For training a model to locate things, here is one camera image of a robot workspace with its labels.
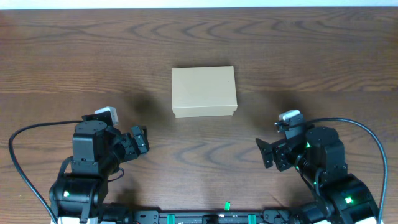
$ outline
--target cardboard box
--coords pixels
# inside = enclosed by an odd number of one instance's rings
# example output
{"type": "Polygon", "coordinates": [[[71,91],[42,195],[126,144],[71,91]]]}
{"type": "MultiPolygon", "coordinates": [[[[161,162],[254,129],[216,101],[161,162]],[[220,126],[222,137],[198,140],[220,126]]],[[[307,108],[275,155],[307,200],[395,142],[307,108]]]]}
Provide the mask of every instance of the cardboard box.
{"type": "Polygon", "coordinates": [[[236,101],[234,67],[172,69],[176,118],[233,115],[236,101]]]}

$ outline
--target green tape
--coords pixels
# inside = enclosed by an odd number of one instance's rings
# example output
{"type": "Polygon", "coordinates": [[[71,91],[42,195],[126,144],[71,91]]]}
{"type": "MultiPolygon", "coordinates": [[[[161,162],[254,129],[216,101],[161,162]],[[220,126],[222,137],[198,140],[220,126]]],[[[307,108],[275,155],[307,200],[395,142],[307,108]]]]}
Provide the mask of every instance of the green tape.
{"type": "Polygon", "coordinates": [[[256,215],[248,215],[249,224],[257,224],[257,217],[256,215]]]}
{"type": "Polygon", "coordinates": [[[231,207],[231,202],[225,202],[224,210],[229,211],[230,207],[231,207]]]}
{"type": "Polygon", "coordinates": [[[175,215],[166,216],[167,224],[175,224],[175,215]]]}

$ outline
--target wire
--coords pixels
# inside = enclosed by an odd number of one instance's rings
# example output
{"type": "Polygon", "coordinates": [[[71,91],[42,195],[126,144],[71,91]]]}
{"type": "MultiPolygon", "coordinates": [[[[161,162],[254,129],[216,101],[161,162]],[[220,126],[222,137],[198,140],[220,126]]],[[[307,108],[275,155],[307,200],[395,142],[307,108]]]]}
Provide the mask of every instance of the wire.
{"type": "Polygon", "coordinates": [[[110,182],[112,182],[112,181],[115,181],[115,180],[118,180],[118,179],[120,179],[120,178],[122,178],[122,177],[124,176],[124,169],[123,169],[122,167],[119,167],[119,171],[121,171],[122,174],[120,174],[119,177],[117,177],[117,178],[115,178],[115,179],[108,180],[108,183],[110,183],[110,182]]]}
{"type": "Polygon", "coordinates": [[[306,124],[313,124],[313,123],[318,123],[318,122],[323,122],[323,121],[340,121],[340,122],[346,122],[350,124],[355,124],[358,125],[359,127],[363,128],[365,131],[367,131],[373,138],[373,140],[376,142],[377,146],[379,147],[381,157],[383,159],[383,166],[384,166],[384,178],[383,178],[383,184],[382,184],[382,190],[381,190],[381,198],[380,198],[380,205],[379,205],[379,217],[377,219],[377,224],[381,223],[381,217],[382,217],[382,211],[383,211],[383,206],[384,206],[384,199],[386,197],[386,189],[387,189],[387,175],[388,175],[388,166],[387,166],[387,157],[386,153],[384,152],[383,145],[381,144],[380,140],[377,138],[377,136],[365,125],[353,121],[351,119],[346,119],[346,118],[319,118],[319,119],[314,119],[311,121],[306,121],[300,124],[295,124],[292,126],[289,126],[288,128],[295,128],[298,126],[303,126],[306,124]]]}
{"type": "Polygon", "coordinates": [[[26,174],[22,170],[21,166],[18,163],[17,158],[15,157],[14,153],[14,147],[12,146],[12,142],[14,138],[21,132],[26,131],[31,128],[37,128],[37,127],[42,127],[42,126],[51,126],[51,125],[59,125],[59,124],[73,124],[73,123],[80,123],[82,121],[61,121],[61,122],[51,122],[51,123],[41,123],[41,124],[33,124],[28,127],[21,128],[20,130],[14,132],[12,136],[10,137],[10,140],[8,141],[8,148],[10,150],[10,156],[12,159],[12,162],[14,163],[15,168],[17,169],[19,175],[21,175],[22,179],[25,181],[25,183],[30,187],[30,189],[33,191],[33,193],[36,195],[36,197],[42,202],[44,208],[48,211],[50,214],[52,220],[54,223],[58,223],[58,219],[49,207],[49,205],[45,202],[44,198],[41,196],[39,191],[33,186],[33,184],[30,182],[30,180],[27,178],[26,174]]]}

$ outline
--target wood grain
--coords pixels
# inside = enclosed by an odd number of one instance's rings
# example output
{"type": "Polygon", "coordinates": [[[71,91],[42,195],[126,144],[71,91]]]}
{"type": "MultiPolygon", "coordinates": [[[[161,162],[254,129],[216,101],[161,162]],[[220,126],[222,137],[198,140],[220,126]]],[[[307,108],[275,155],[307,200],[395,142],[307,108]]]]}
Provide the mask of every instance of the wood grain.
{"type": "MultiPolygon", "coordinates": [[[[294,170],[262,165],[254,138],[281,138],[277,115],[367,124],[389,158],[384,223],[398,223],[397,8],[106,9],[0,12],[0,223],[50,218],[18,176],[9,136],[28,124],[78,119],[112,105],[121,131],[149,128],[151,150],[123,164],[107,202],[163,210],[297,206],[312,200],[294,170]],[[233,65],[233,117],[175,119],[171,68],[233,65]]],[[[337,128],[349,171],[376,200],[382,162],[362,130],[337,128]]],[[[73,125],[15,141],[42,195],[72,154],[73,125]]]]}

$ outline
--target white background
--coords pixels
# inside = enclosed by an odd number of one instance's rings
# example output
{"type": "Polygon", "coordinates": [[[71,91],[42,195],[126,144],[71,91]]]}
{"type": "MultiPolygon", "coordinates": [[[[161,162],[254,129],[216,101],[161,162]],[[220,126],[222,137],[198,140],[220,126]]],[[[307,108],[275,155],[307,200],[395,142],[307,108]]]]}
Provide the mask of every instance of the white background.
{"type": "Polygon", "coordinates": [[[0,9],[398,6],[398,0],[0,0],[0,9]]]}

